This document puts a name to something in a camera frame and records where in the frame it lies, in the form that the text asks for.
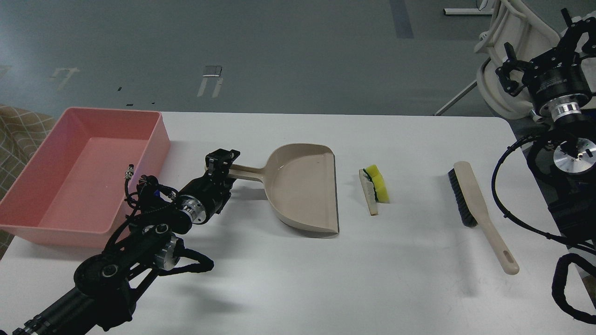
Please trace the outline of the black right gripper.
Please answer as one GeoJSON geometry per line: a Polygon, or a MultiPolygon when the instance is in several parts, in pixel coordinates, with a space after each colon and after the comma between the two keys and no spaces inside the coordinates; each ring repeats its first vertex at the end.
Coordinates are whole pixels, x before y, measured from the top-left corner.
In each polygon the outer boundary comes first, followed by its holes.
{"type": "Polygon", "coordinates": [[[494,71],[501,87],[511,97],[517,97],[524,86],[527,87],[534,111],[540,116],[549,116],[554,110],[549,106],[551,101],[569,101],[583,107],[594,97],[594,89],[590,88],[581,62],[582,59],[595,57],[596,19],[588,15],[585,19],[573,21],[567,8],[561,9],[561,15],[567,30],[556,47],[524,61],[517,59],[513,45],[505,42],[506,59],[494,71]],[[587,40],[577,52],[583,37],[587,40]],[[514,71],[524,75],[524,83],[511,78],[514,71]]]}

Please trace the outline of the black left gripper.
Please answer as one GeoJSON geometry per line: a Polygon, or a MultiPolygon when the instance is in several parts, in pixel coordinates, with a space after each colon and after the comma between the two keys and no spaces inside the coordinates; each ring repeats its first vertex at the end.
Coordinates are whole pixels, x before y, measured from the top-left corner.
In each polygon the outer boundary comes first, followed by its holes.
{"type": "Polygon", "coordinates": [[[188,182],[179,193],[179,211],[191,223],[202,225],[219,214],[231,197],[233,178],[228,172],[240,155],[237,150],[213,151],[206,155],[206,172],[188,182]]]}

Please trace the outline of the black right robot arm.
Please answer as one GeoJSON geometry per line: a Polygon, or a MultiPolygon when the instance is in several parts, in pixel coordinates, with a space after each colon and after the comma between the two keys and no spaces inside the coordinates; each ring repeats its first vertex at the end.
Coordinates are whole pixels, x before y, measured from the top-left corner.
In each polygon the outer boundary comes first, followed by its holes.
{"type": "Polygon", "coordinates": [[[595,275],[595,75],[587,75],[583,62],[595,63],[595,17],[572,17],[561,10],[566,28],[557,43],[521,58],[505,42],[505,57],[495,75],[504,93],[526,93],[531,111],[550,120],[540,134],[526,135],[508,147],[494,168],[491,191],[504,217],[520,227],[559,242],[568,248],[555,266],[551,294],[556,305],[580,322],[594,324],[595,316],[568,303],[565,288],[571,265],[595,275]],[[533,176],[549,185],[557,199],[549,204],[562,232],[550,234],[517,218],[496,192],[501,165],[515,150],[529,144],[527,164],[533,176]]]}

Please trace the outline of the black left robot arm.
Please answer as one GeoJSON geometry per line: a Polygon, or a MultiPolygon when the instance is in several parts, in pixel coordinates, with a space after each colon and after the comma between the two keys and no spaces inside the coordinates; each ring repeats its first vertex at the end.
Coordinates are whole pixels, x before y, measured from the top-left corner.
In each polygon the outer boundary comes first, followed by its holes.
{"type": "Polygon", "coordinates": [[[134,173],[125,174],[125,202],[132,213],[106,242],[102,252],[83,261],[73,275],[74,288],[15,329],[15,335],[85,335],[130,322],[136,304],[160,276],[205,273],[214,261],[187,248],[181,235],[219,214],[236,179],[231,166],[237,150],[206,155],[206,172],[180,190],[142,175],[129,191],[134,173]]]}

